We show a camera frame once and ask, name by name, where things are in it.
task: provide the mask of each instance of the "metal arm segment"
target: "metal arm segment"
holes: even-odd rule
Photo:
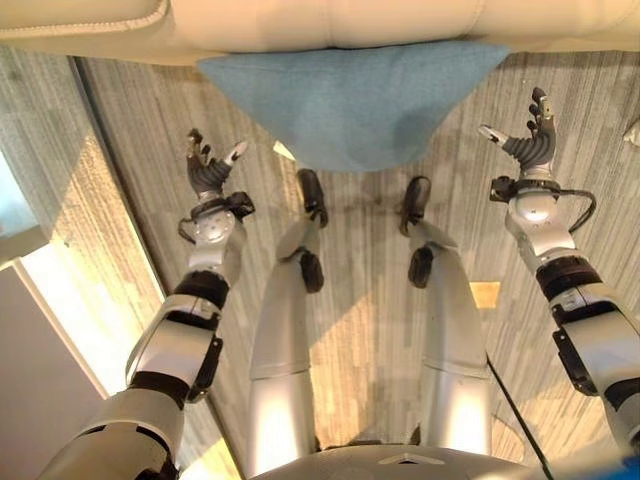
[[[622,449],[640,451],[640,322],[606,285],[574,243],[558,217],[557,201],[567,193],[551,174],[555,149],[553,112],[542,90],[534,90],[528,125],[533,139],[553,138],[526,160],[513,145],[522,144],[489,126],[480,132],[521,164],[520,178],[492,183],[491,200],[508,203],[505,225],[518,242],[520,256],[535,275],[559,329],[553,335],[559,357],[574,387],[602,399],[607,420]],[[532,151],[538,156],[532,157]]]
[[[182,282],[167,297],[133,349],[127,389],[105,401],[89,425],[49,463],[40,479],[176,479],[185,402],[196,402],[213,381],[222,340],[220,311],[240,271],[253,212],[243,192],[222,197],[222,184],[245,145],[209,162],[202,137],[190,134],[189,179],[199,203],[191,212],[195,248]]]

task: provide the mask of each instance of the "couch cushion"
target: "couch cushion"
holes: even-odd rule
[[[420,160],[449,110],[507,54],[437,42],[231,55],[199,67],[304,165],[371,171]]]

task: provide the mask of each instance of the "floor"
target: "floor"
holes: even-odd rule
[[[16,67],[25,75],[52,62],[3,52],[28,57]],[[219,334],[225,350],[210,393],[227,444],[242,464],[248,362],[261,294],[275,243],[300,213],[295,165],[272,150],[274,138],[193,69],[94,59],[82,66],[118,188],[166,289],[181,278],[189,251],[176,235],[176,222],[194,201],[182,162],[186,133],[197,126],[219,153],[239,139],[251,142],[228,191],[246,190],[257,212],[245,222],[243,274],[225,307]],[[592,190],[599,200],[576,240],[640,314],[640,149],[622,141],[640,116],[640,54],[512,55],[451,112],[420,163],[372,174],[320,172],[331,216],[321,236],[326,285],[311,298],[308,320],[323,446],[354,438],[404,442],[416,426],[427,305],[406,280],[409,250],[394,209],[417,173],[433,181],[427,216],[457,239],[470,280],[501,282],[497,308],[482,311],[487,349],[547,457],[613,446],[599,401],[573,390],[556,356],[546,301],[503,227],[505,206],[488,201],[491,178],[515,175],[516,169],[476,134],[476,126],[490,122],[524,134],[536,85],[552,95],[558,114],[557,179],[565,188]],[[42,95],[57,94],[48,88],[41,88]],[[47,135],[64,133],[50,124],[39,128]],[[3,150],[9,140],[3,139]],[[582,207],[563,202],[567,217]],[[513,414],[497,387],[493,391],[494,454],[534,465]],[[198,428],[194,419],[185,444],[199,444],[200,450],[192,450],[185,463],[220,437],[214,425]],[[227,454],[220,455],[231,471]]]

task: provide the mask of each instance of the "black joint band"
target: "black joint band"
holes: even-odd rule
[[[203,270],[185,275],[173,293],[204,298],[222,309],[229,293],[229,284],[220,275]]]
[[[153,439],[164,449],[165,452],[171,454],[171,450],[169,450],[169,445],[167,445],[167,442],[165,442],[164,439],[153,430],[149,430],[148,428],[144,428],[138,425],[138,427],[136,428],[136,432],[141,433],[145,437]]]
[[[640,393],[640,377],[621,380],[610,385],[604,391],[604,396],[617,412],[629,397],[637,393]]]
[[[538,269],[536,280],[549,301],[571,288],[602,282],[598,272],[582,257],[552,260]]]
[[[164,393],[176,402],[180,410],[184,408],[184,402],[189,395],[189,385],[185,382],[171,375],[158,372],[137,372],[131,379],[129,388],[141,388]]]

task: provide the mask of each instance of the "silver robot leg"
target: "silver robot leg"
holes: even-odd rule
[[[315,178],[313,172],[306,172]],[[317,252],[318,230],[326,224],[326,211],[318,214],[306,195],[305,207],[307,215],[278,245],[256,330],[250,372],[248,478],[317,451],[305,298],[323,283]]]
[[[491,451],[487,357],[457,245],[424,220],[409,223],[408,233],[413,252],[410,276],[418,271],[421,288],[428,278],[420,443],[487,455]]]

